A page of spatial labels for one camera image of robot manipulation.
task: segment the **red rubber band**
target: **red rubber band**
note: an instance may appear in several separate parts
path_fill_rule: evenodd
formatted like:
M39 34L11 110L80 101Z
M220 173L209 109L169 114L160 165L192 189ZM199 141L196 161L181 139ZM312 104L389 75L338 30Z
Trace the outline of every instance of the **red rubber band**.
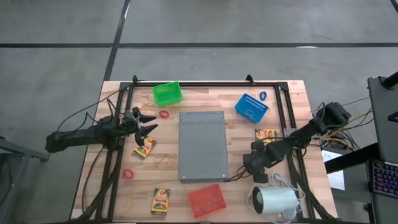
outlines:
M159 111L159 116L161 118L168 118L170 116L168 111Z
M134 172L131 169L125 169L123 171L123 178L131 180L134 178Z

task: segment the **white paper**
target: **white paper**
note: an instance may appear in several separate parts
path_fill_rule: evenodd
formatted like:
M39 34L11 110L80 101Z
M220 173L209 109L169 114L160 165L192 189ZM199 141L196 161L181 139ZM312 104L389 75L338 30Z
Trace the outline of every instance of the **white paper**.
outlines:
M323 161L329 161L331 159L337 158L341 156L341 154L335 152L328 152L326 150L322 150L322 158ZM334 189L345 190L344 186L344 171L338 171L331 174L328 174L330 187Z

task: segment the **perforated metal tray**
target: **perforated metal tray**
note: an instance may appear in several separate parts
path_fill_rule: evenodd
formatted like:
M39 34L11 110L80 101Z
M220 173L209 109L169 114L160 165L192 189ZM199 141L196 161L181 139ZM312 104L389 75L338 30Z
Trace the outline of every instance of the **perforated metal tray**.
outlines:
M178 177L184 184L229 177L224 111L181 112Z

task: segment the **yellow crayon box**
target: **yellow crayon box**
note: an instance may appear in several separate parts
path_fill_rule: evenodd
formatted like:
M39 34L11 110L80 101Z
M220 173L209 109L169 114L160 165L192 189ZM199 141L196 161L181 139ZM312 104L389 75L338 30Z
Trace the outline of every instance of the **yellow crayon box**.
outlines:
M270 139L265 139L262 140L265 143L270 143L273 141L276 141L278 139L272 139L272 138L277 138L278 137L278 132L277 130L273 129L255 129L256 133L256 141L259 141L264 138L270 138Z
M153 138L146 137L144 139L144 146L136 146L132 154L140 159L145 159L145 157L148 156L150 150L154 147L155 144L156 141Z
M169 208L169 197L169 189L155 189L150 213L153 215L166 216L167 209Z

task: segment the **blue box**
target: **blue box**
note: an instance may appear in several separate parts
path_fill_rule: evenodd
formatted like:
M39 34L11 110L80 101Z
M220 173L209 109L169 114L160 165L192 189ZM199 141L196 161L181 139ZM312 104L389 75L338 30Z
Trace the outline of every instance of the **blue box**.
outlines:
M249 119L251 122L258 123L267 112L268 106L253 97L244 94L235 105L235 110L238 114Z

